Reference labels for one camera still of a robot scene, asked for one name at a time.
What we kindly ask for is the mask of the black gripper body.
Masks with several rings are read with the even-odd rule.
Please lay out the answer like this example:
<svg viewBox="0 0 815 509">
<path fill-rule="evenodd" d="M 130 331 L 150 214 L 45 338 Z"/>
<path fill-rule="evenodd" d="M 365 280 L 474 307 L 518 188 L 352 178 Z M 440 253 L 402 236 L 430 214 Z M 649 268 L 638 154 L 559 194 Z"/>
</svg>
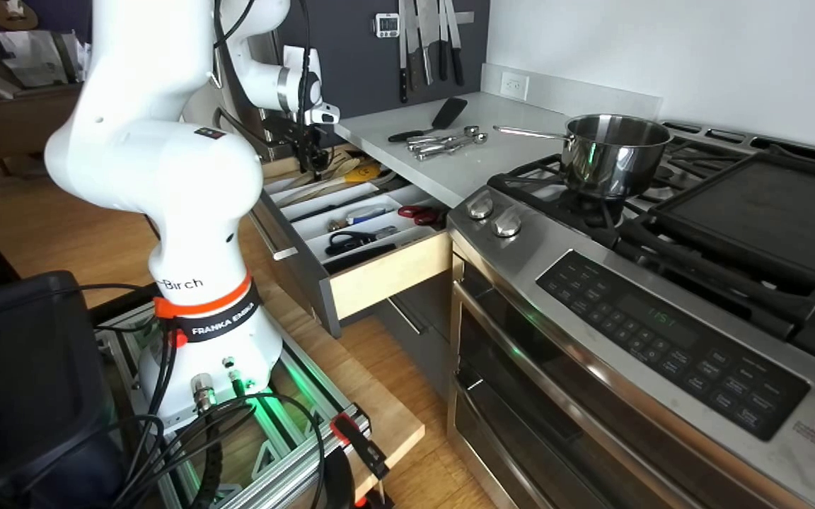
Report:
<svg viewBox="0 0 815 509">
<path fill-rule="evenodd" d="M 332 164 L 332 152 L 322 145 L 322 132 L 304 120 L 286 119 L 281 137 L 291 147 L 304 173 L 322 173 Z"/>
</svg>

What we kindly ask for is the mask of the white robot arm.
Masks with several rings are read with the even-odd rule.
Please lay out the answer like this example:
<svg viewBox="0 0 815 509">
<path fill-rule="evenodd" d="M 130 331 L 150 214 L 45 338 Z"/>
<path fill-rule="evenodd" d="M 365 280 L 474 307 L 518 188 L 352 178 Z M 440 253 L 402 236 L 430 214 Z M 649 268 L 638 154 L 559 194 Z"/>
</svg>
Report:
<svg viewBox="0 0 815 509">
<path fill-rule="evenodd" d="M 184 119 L 212 70 L 267 109 L 332 125 L 321 55 L 288 46 L 277 65 L 249 40 L 274 30 L 291 0 L 93 0 L 90 67 L 72 119 L 48 137 L 48 174 L 72 194 L 157 224 L 150 275 L 171 341 L 143 355 L 150 409 L 195 419 L 201 391 L 239 376 L 267 383 L 283 338 L 243 265 L 239 221 L 259 202 L 261 154 L 236 132 Z"/>
</svg>

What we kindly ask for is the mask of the robot base mounting frame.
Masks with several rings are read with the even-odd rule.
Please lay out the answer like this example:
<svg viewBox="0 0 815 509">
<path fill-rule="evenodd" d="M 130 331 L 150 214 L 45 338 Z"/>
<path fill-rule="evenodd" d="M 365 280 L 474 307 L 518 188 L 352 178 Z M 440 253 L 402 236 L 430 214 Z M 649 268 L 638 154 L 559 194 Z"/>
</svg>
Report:
<svg viewBox="0 0 815 509">
<path fill-rule="evenodd" d="M 286 292 L 261 284 L 283 337 L 271 382 L 240 368 L 195 383 L 206 415 L 174 429 L 148 424 L 143 347 L 162 338 L 154 289 L 93 307 L 96 338 L 121 376 L 140 458 L 119 509 L 329 509 L 383 506 L 383 484 L 424 439 L 424 424 L 305 316 Z"/>
</svg>

